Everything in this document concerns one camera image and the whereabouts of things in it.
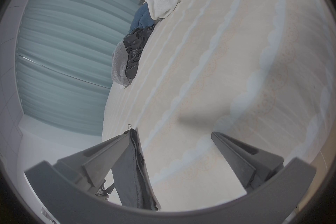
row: black garment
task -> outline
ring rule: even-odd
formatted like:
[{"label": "black garment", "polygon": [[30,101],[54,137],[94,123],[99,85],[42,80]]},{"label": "black garment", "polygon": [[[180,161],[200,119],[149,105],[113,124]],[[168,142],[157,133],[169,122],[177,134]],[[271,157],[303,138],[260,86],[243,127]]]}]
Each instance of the black garment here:
[{"label": "black garment", "polygon": [[128,52],[125,75],[128,79],[135,78],[142,50],[144,49],[153,30],[154,25],[144,29],[135,28],[131,33],[124,37],[123,43],[126,51]]},{"label": "black garment", "polygon": [[121,204],[158,211],[145,175],[145,161],[140,152],[137,131],[130,129],[125,133],[129,134],[130,143],[112,167],[114,186]]}]

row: gray cloth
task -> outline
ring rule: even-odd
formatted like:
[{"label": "gray cloth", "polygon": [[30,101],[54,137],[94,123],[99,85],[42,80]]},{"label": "gray cloth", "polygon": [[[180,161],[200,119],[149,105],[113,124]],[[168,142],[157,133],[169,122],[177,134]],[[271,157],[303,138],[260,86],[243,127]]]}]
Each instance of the gray cloth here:
[{"label": "gray cloth", "polygon": [[115,189],[123,206],[157,211],[147,180],[137,131],[130,129],[128,134],[129,145],[112,167]]},{"label": "gray cloth", "polygon": [[119,85],[127,86],[130,82],[125,75],[128,52],[124,42],[120,41],[112,54],[112,80]]}]

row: curtain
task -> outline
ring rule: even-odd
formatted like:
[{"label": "curtain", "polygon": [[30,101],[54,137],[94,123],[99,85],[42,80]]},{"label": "curtain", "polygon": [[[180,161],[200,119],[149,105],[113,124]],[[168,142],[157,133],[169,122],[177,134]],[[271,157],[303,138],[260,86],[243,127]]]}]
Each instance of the curtain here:
[{"label": "curtain", "polygon": [[24,113],[50,125],[102,135],[111,55],[139,0],[29,0],[16,46]]}]

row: beige bed sheet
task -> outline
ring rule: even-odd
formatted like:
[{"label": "beige bed sheet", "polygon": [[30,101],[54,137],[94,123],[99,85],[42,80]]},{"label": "beige bed sheet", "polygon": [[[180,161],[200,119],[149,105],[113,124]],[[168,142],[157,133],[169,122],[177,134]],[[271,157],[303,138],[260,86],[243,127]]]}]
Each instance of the beige bed sheet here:
[{"label": "beige bed sheet", "polygon": [[162,211],[240,197],[211,132],[312,162],[336,115],[335,33],[324,0],[182,0],[112,85],[103,141],[138,130]]}]

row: mattress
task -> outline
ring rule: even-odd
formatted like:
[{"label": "mattress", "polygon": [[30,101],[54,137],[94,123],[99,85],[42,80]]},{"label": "mattress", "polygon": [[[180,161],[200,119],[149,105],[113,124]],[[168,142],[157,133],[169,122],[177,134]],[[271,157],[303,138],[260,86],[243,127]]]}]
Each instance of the mattress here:
[{"label": "mattress", "polygon": [[161,211],[245,195],[211,133],[310,163],[336,115],[335,33],[324,0],[182,0],[112,85],[103,141],[137,130]]}]

